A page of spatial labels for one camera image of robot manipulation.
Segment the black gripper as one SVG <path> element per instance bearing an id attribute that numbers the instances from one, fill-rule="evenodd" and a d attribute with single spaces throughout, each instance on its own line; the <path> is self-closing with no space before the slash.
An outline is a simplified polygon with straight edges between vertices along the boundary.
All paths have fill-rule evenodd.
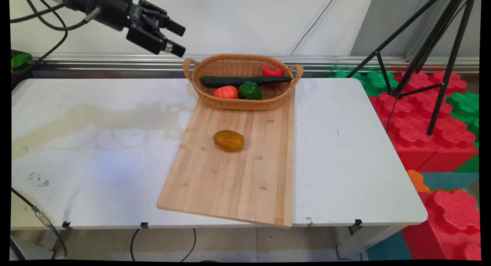
<path id="1" fill-rule="evenodd" d="M 130 13 L 135 7 L 135 19 Z M 175 22 L 167 11 L 147 1 L 139 0 L 73 0 L 72 10 L 86 14 L 84 23 L 97 21 L 116 31 L 128 28 L 126 39 L 152 54 L 160 52 L 182 58 L 186 48 L 168 39 L 161 29 L 183 36 L 186 28 Z"/>

